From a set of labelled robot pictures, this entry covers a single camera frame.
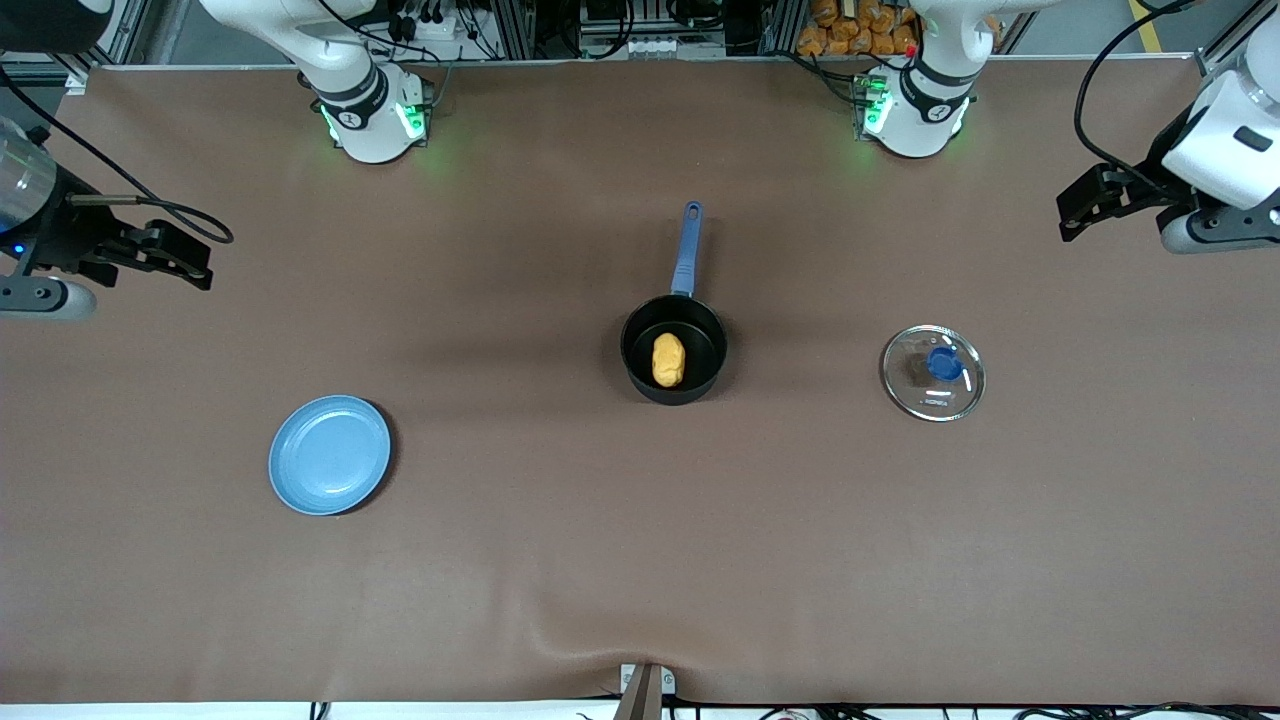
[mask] blue plate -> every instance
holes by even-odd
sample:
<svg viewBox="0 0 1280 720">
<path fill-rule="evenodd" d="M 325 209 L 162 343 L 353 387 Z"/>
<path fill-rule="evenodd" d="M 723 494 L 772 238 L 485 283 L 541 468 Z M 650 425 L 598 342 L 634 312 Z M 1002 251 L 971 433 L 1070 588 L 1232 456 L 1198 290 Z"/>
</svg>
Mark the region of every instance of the blue plate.
<svg viewBox="0 0 1280 720">
<path fill-rule="evenodd" d="M 271 489 L 306 515 L 334 515 L 360 505 L 387 473 L 392 433 L 376 407 L 330 395 L 298 407 L 271 442 Z"/>
</svg>

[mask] table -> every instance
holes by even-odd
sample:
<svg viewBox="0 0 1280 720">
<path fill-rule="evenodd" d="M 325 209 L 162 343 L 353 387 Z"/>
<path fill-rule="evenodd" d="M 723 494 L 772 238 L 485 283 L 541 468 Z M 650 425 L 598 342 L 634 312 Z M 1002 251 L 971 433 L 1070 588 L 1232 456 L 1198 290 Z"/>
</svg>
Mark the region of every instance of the table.
<svg viewBox="0 0 1280 720">
<path fill-rule="evenodd" d="M 992 64 L 908 161 L 790 64 L 466 68 L 385 167 L 292 73 L 95 73 L 63 118 L 238 240 L 212 292 L 0 327 L 0 700 L 593 696 L 643 659 L 701 701 L 1280 703 L 1280 254 L 1175 258 L 1149 214 L 1062 245 L 1083 70 Z M 1196 82 L 1108 64 L 1096 140 L 1140 156 Z M 671 409 L 616 346 L 691 199 L 732 348 Z M 881 388 L 918 323 L 983 354 L 969 418 Z M 398 454 L 307 518 L 266 451 L 335 392 Z"/>
</svg>

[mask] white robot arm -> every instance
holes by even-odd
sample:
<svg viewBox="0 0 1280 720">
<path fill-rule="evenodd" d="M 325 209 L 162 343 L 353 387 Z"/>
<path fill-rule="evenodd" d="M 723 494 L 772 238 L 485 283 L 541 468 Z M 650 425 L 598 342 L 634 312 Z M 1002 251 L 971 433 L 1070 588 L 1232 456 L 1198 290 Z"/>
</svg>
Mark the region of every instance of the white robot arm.
<svg viewBox="0 0 1280 720">
<path fill-rule="evenodd" d="M 924 26 L 920 49 L 902 65 L 872 70 L 887 90 L 868 115 L 865 133 L 906 158 L 942 150 L 960 131 L 969 88 L 995 47 L 987 15 L 1039 10 L 1057 1 L 913 0 Z"/>
<path fill-rule="evenodd" d="M 1134 167 L 1103 163 L 1057 197 L 1062 240 L 1152 206 L 1170 252 L 1280 247 L 1280 15 L 1233 60 Z"/>
<path fill-rule="evenodd" d="M 329 133 L 361 163 L 394 160 L 426 138 L 430 108 L 420 77 L 375 63 L 360 37 L 316 0 L 200 0 L 227 27 L 244 31 L 297 63 L 320 97 Z M 344 18 L 376 0 L 328 0 Z"/>
</svg>

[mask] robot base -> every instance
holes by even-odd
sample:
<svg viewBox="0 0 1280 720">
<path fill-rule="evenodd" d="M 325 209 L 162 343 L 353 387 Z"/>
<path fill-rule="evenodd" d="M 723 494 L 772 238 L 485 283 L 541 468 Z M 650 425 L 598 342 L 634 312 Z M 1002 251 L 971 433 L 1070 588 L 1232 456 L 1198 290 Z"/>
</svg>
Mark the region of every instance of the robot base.
<svg viewBox="0 0 1280 720">
<path fill-rule="evenodd" d="M 854 109 L 854 123 L 860 140 L 876 140 L 887 150 L 904 158 L 936 155 L 957 132 L 969 101 L 951 111 L 942 122 L 925 122 L 920 111 L 904 100 L 902 73 L 888 68 L 876 68 L 856 88 L 855 96 L 867 100 L 865 108 Z"/>
<path fill-rule="evenodd" d="M 343 127 L 324 113 L 334 147 L 361 163 L 389 163 L 413 146 L 425 147 L 431 124 L 435 87 L 404 69 L 380 64 L 387 74 L 387 100 L 361 129 Z"/>
</svg>

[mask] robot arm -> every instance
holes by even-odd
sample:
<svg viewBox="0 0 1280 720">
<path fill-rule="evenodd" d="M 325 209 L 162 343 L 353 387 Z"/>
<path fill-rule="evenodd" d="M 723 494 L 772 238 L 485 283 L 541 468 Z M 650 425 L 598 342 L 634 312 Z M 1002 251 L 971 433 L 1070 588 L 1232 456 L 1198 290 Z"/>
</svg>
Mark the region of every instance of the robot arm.
<svg viewBox="0 0 1280 720">
<path fill-rule="evenodd" d="M 915 58 L 879 67 L 886 92 L 864 133 L 906 158 L 942 150 L 960 131 L 969 90 L 995 47 L 987 15 L 1038 10 L 1059 0 L 913 0 L 924 24 Z"/>
<path fill-rule="evenodd" d="M 111 9 L 111 0 L 4 0 L 0 49 L 83 53 L 102 36 Z M 0 79 L 44 113 L 3 69 Z M 51 115 L 45 118 L 58 124 Z M 134 199 L 100 195 L 8 118 L 0 118 L 0 252 L 18 261 L 12 274 L 0 275 L 0 318 L 82 320 L 93 313 L 97 301 L 88 287 L 35 270 L 56 268 L 113 287 L 124 266 L 210 288 L 207 246 L 164 220 L 143 228 L 118 220 L 109 206 Z"/>
<path fill-rule="evenodd" d="M 1096 165 L 1059 195 L 1062 240 L 1167 206 L 1156 223 L 1170 252 L 1280 246 L 1280 15 L 1206 78 L 1134 169 L 1143 177 Z"/>
<path fill-rule="evenodd" d="M 375 63 L 360 37 L 316 0 L 200 0 L 227 27 L 247 32 L 297 63 L 334 142 L 361 163 L 394 160 L 426 140 L 430 111 L 422 79 Z M 328 0 L 342 17 L 376 0 Z"/>
</svg>

